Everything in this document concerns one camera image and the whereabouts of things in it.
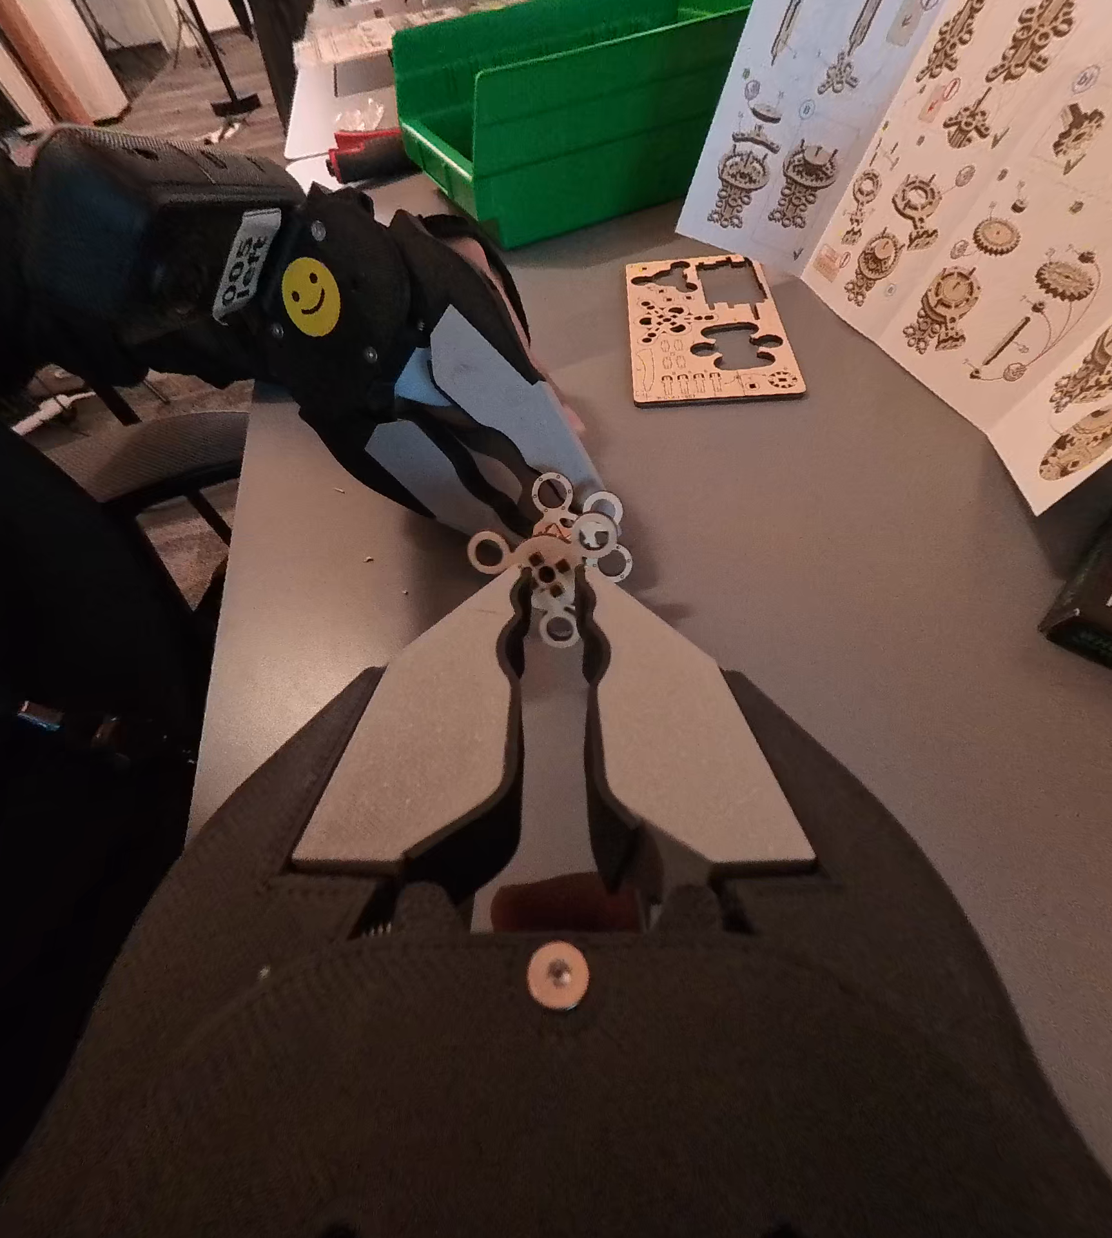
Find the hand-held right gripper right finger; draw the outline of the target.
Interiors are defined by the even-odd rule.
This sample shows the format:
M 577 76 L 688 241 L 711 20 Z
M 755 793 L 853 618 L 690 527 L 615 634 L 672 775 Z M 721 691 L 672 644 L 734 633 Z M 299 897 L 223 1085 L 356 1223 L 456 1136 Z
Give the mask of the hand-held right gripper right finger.
M 578 617 L 590 833 L 608 887 L 812 871 L 812 842 L 719 662 L 609 580 L 585 581 Z

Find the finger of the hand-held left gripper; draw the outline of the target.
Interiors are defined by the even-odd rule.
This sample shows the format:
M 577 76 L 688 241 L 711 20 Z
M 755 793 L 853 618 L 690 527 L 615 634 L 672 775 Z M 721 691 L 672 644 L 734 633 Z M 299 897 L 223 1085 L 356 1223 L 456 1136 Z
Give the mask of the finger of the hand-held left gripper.
M 471 318 L 446 308 L 399 377 L 399 397 L 434 415 L 510 497 L 557 473 L 582 499 L 604 488 L 570 412 L 548 380 L 526 376 Z
M 414 421 L 378 425 L 365 453 L 441 526 L 467 536 L 486 528 L 517 536 L 503 515 L 471 493 L 446 453 Z

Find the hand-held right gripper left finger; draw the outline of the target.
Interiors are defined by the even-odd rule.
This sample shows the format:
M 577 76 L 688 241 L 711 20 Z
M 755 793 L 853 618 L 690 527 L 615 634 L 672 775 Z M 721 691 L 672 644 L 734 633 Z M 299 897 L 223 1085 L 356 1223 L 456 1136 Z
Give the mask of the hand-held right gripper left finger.
M 502 873 L 521 833 L 529 584 L 507 568 L 372 680 L 296 869 L 444 889 Z

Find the wooden model assembly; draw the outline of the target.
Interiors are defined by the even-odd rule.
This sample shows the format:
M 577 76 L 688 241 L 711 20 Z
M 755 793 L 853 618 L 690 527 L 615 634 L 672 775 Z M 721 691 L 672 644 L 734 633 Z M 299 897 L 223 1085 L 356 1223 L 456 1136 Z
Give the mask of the wooden model assembly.
M 483 529 L 470 539 L 467 553 L 480 572 L 496 576 L 508 567 L 530 573 L 532 606 L 538 634 L 555 648 L 569 648 L 581 637 L 575 602 L 578 568 L 597 568 L 614 582 L 631 572 L 634 559 L 622 544 L 625 504 L 613 491 L 597 490 L 577 500 L 572 480 L 545 471 L 532 487 L 537 519 L 530 536 L 516 545 L 502 533 Z

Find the wooden cut-out parts sheet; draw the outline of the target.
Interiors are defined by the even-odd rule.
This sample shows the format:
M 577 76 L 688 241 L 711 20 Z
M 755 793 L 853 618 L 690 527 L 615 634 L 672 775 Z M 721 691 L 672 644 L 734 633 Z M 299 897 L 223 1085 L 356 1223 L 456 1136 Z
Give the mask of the wooden cut-out parts sheet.
M 796 398 L 808 385 L 766 273 L 739 254 L 625 268 L 631 393 L 637 407 Z

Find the person's left hand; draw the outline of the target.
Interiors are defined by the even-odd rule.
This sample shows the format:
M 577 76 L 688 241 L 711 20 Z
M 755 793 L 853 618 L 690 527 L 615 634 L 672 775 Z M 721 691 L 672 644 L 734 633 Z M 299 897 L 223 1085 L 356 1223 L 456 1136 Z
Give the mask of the person's left hand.
M 471 220 L 461 216 L 432 216 L 430 225 L 440 223 L 439 239 L 471 265 L 477 268 L 501 292 L 514 324 L 526 345 L 533 343 L 526 310 L 514 275 L 496 243 L 481 233 Z

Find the red and black cylinder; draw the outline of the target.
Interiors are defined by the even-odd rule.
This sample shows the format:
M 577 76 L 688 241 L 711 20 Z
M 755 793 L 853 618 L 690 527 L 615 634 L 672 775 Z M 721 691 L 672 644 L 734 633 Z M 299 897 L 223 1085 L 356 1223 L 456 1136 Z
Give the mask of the red and black cylinder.
M 403 177 L 417 168 L 409 157 L 400 127 L 338 128 L 333 134 L 333 141 L 325 166 L 328 174 L 339 184 Z

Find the black floor stand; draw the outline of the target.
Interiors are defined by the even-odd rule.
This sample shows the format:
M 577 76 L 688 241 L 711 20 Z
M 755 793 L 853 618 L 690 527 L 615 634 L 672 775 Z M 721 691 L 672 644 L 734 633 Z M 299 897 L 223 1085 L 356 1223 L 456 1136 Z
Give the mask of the black floor stand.
M 174 14 L 174 45 L 170 52 L 170 67 L 178 68 L 182 51 L 190 45 L 204 65 L 210 65 L 223 86 L 223 99 L 212 100 L 209 108 L 218 119 L 219 127 L 204 140 L 217 143 L 227 139 L 239 130 L 262 105 L 257 92 L 240 92 L 232 82 L 225 64 L 223 54 L 216 36 L 195 1 L 170 2 Z

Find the grey mesh office chair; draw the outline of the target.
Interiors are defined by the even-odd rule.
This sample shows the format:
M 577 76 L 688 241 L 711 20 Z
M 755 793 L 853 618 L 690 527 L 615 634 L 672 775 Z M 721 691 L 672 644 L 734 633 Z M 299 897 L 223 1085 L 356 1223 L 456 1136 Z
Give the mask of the grey mesh office chair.
M 196 410 L 118 425 L 48 459 L 116 518 L 182 499 L 223 544 L 231 528 L 204 491 L 239 478 L 249 430 L 241 410 Z

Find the green plastic bin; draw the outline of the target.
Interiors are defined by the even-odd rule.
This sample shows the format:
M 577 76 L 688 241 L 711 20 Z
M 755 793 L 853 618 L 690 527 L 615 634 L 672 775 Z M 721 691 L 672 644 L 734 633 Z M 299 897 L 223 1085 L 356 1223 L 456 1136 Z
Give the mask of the green plastic bin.
M 409 158 L 506 250 L 679 198 L 750 6 L 533 1 L 404 29 Z

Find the white power strip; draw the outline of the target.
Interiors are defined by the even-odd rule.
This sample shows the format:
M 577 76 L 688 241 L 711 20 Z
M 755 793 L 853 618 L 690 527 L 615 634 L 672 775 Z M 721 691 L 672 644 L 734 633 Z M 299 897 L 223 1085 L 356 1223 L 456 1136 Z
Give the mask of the white power strip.
M 89 389 L 50 394 L 39 401 L 36 410 L 17 420 L 12 429 L 14 433 L 26 437 L 47 425 L 71 425 L 79 415 L 81 403 L 93 397 L 94 393 Z

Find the person's black clothing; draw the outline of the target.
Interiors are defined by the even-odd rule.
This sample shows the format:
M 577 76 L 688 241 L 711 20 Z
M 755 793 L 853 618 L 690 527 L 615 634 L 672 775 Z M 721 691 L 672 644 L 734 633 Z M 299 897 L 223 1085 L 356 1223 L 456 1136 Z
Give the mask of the person's black clothing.
M 177 858 L 208 655 L 138 524 L 0 420 L 0 1178 Z

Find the folded instruction leaflet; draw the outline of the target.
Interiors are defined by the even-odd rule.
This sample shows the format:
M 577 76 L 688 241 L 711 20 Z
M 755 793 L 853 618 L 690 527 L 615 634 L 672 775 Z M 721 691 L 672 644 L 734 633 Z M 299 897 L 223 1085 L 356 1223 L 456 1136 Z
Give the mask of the folded instruction leaflet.
M 752 2 L 677 232 L 800 278 L 1042 514 L 1112 460 L 1112 1 Z

